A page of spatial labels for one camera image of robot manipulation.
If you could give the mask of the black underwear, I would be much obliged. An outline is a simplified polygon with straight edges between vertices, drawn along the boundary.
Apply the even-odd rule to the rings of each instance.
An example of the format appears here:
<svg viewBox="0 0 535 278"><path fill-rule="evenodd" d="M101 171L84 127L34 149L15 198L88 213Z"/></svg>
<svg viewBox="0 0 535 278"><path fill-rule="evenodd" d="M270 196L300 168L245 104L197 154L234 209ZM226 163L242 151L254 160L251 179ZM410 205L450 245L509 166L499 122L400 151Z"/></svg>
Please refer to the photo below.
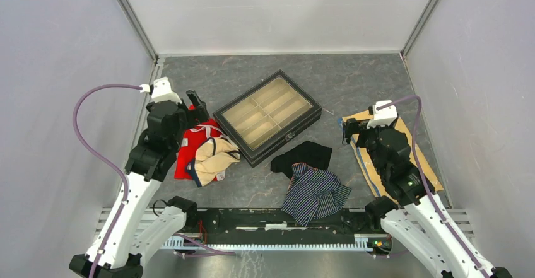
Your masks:
<svg viewBox="0 0 535 278"><path fill-rule="evenodd" d="M293 176L292 166L295 163L306 163L307 165L326 170L331 160L332 148L320 145L316 142L305 141L295 148L275 157L270 164L270 171L282 173L288 179Z"/></svg>

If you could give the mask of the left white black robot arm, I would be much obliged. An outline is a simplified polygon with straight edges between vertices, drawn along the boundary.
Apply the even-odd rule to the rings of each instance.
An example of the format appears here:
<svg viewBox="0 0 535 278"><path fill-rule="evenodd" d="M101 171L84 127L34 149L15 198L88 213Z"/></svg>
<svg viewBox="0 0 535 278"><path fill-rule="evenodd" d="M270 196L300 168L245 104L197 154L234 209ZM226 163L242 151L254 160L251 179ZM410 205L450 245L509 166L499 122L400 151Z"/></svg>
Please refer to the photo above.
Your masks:
<svg viewBox="0 0 535 278"><path fill-rule="evenodd" d="M91 247L74 255L69 269L80 277L142 277L146 264L173 233L193 231L196 203L174 197L140 234L136 230L148 203L175 164L187 130L209 120L206 103L194 90L186 92L193 108L181 98L147 104L147 127L132 148L124 169L113 166L122 185L111 212Z"/></svg>

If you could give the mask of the blue striped boxer shorts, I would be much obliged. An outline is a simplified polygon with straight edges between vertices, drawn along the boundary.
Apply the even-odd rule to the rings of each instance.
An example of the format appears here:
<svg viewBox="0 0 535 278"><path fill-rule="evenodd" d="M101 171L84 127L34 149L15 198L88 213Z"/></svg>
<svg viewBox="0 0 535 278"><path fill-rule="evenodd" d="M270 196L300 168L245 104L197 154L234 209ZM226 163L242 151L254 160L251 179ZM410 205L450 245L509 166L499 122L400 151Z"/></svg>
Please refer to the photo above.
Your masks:
<svg viewBox="0 0 535 278"><path fill-rule="evenodd" d="M307 227L313 220L331 216L344 207L351 188L333 172L306 163L295 163L291 168L293 176L281 210L297 224Z"/></svg>

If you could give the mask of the black compartment box glass lid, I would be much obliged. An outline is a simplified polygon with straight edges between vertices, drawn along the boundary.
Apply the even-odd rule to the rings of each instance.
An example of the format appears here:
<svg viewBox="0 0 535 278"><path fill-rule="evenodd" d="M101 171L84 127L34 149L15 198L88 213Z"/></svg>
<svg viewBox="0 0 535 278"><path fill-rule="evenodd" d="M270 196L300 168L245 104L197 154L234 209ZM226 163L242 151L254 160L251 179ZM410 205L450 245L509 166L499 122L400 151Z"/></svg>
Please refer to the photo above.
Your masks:
<svg viewBox="0 0 535 278"><path fill-rule="evenodd" d="M322 115L322 107L282 70L214 112L213 118L255 167Z"/></svg>

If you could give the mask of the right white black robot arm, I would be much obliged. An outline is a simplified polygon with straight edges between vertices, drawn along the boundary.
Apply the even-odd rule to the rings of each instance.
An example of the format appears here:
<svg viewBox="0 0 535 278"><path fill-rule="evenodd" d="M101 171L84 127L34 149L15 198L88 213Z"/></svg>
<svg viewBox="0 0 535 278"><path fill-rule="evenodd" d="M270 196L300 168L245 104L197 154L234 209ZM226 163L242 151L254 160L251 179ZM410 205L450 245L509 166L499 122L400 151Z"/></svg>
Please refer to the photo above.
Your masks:
<svg viewBox="0 0 535 278"><path fill-rule="evenodd" d="M397 122L368 128L368 120L339 120L343 140L352 145L364 174L375 173L385 188L385 195L365 207L366 228L393 236L434 277L511 277L480 254L452 219L411 160L413 147Z"/></svg>

